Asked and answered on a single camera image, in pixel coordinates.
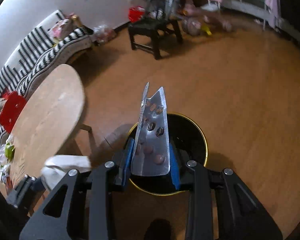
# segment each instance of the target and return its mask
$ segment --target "foil packaging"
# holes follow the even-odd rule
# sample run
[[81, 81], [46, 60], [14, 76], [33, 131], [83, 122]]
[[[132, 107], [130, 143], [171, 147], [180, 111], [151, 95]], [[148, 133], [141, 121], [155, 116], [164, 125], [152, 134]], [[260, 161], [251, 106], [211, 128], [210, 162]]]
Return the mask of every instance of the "foil packaging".
[[133, 148], [131, 173], [138, 176], [161, 176], [170, 171], [167, 105], [163, 87], [147, 98], [146, 84]]

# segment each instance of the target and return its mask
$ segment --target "white towel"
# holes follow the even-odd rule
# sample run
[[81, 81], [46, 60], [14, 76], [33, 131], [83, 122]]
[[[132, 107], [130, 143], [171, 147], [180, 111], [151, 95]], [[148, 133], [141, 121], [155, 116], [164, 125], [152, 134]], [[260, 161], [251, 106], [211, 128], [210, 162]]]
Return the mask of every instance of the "white towel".
[[71, 169], [76, 169], [79, 172], [91, 171], [89, 158], [74, 155], [55, 155], [48, 158], [41, 169], [44, 187], [51, 191]]

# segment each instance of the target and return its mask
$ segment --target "pill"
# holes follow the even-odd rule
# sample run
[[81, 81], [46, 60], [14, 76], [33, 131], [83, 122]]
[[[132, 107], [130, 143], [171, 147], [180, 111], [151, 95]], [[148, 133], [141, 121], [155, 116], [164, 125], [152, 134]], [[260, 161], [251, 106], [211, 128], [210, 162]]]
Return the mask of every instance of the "pill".
[[159, 137], [159, 136], [163, 135], [163, 133], [164, 133], [164, 128], [163, 128], [163, 127], [159, 127], [159, 128], [157, 129], [157, 131], [155, 132], [155, 135], [156, 135], [157, 137]]
[[157, 107], [156, 104], [152, 104], [152, 105], [150, 106], [150, 111], [152, 112], [156, 107]]
[[147, 129], [148, 131], [153, 131], [155, 128], [155, 122], [148, 123]]
[[152, 147], [152, 145], [145, 145], [143, 147], [143, 153], [145, 155], [150, 155], [151, 153], [153, 153], [153, 147]]
[[162, 164], [162, 163], [164, 162], [164, 160], [165, 160], [165, 158], [164, 158], [164, 156], [161, 155], [161, 154], [157, 154], [157, 155], [154, 157], [154, 163], [155, 163], [155, 164], [158, 164], [158, 165]]
[[161, 114], [163, 112], [163, 106], [158, 106], [156, 112], [157, 114]]

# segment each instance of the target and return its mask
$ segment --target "striped sofa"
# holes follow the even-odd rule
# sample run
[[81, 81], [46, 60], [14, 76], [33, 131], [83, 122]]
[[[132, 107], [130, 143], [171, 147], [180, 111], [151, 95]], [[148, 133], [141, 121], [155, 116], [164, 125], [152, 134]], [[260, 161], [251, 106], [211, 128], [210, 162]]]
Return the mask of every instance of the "striped sofa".
[[[0, 71], [0, 96], [5, 89], [17, 91], [27, 100], [58, 65], [76, 52], [92, 46], [84, 28], [76, 28], [57, 45], [48, 35], [53, 25], [65, 17], [57, 10], [35, 27], [18, 45]], [[0, 125], [0, 144], [8, 133]]]

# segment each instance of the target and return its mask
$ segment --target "white wall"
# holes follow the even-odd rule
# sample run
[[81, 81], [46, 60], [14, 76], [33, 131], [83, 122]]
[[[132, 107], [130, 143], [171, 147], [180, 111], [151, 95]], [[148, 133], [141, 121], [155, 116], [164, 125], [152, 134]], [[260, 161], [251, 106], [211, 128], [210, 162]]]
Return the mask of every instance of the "white wall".
[[78, 14], [93, 28], [104, 21], [116, 27], [128, 21], [128, 0], [4, 0], [0, 5], [0, 70], [22, 39], [46, 16], [60, 9]]

